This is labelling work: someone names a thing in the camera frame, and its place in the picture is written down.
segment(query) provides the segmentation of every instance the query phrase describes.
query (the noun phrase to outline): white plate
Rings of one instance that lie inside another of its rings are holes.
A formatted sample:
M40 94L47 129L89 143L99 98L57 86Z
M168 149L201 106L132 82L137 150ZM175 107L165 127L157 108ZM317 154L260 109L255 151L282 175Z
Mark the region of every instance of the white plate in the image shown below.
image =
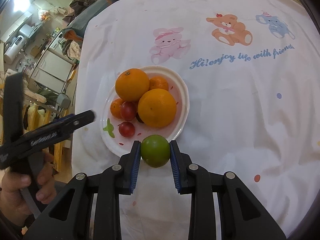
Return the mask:
M163 128L153 128L139 123L135 118L131 123L135 126L136 132L132 138L125 138L120 135L118 125L124 122L124 120L113 117L110 112L110 106L112 101L119 98L115 87L111 89L108 94L108 98L104 104L101 116L101 137L111 152L121 157L131 151L132 144L135 140L142 141L144 138L152 134L159 134L165 137L169 142L175 140L181 133L190 109L188 88L182 78L174 71L162 67L162 66L146 66L142 67L149 78L154 76L163 76L169 84L169 92L172 94L177 102L177 113L175 119L171 124ZM110 123L113 125L113 134L115 138L112 138L107 131L103 128L107 126L107 120L110 119Z

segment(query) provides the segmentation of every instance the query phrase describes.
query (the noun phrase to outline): blue elephant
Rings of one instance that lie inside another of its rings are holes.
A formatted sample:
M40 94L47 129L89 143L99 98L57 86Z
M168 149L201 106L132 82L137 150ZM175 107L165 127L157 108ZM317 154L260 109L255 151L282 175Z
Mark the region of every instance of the blue elephant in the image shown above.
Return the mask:
M269 24L269 30L277 38L281 39L287 33L294 40L296 37L291 31L289 31L288 26L281 22L277 16L271 16L269 14L256 15L256 20L261 24Z

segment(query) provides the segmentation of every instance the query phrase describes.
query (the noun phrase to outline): silver bolt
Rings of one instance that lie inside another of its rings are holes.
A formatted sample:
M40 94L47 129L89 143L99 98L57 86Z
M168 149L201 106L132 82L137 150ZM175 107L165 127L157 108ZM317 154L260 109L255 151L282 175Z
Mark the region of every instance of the silver bolt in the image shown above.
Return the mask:
M190 170L196 171L198 168L199 168L199 166L197 164L190 164L189 165Z
M112 166L112 169L114 170L114 171L119 171L119 170L121 170L121 165L119 165L119 164L116 164L116 165L113 165Z
M236 176L235 176L235 174L233 172L227 172L226 177L228 179L234 179Z
M76 179L77 179L77 180L83 180L84 177L85 177L84 173L78 173L78 174L76 175Z

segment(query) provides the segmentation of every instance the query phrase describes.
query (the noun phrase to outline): green lime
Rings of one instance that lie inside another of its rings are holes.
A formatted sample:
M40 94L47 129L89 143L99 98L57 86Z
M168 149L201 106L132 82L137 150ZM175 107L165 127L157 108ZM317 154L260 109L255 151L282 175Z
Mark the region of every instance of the green lime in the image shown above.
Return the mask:
M152 168L165 165L170 159L170 145L161 135L150 135L141 143L141 157Z

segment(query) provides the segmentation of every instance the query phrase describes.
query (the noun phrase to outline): bright light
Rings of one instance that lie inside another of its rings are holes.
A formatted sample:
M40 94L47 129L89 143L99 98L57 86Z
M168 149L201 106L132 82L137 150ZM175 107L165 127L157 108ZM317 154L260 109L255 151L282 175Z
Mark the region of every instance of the bright light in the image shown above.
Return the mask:
M14 2L14 12L22 11L26 12L30 7L30 0L13 0Z

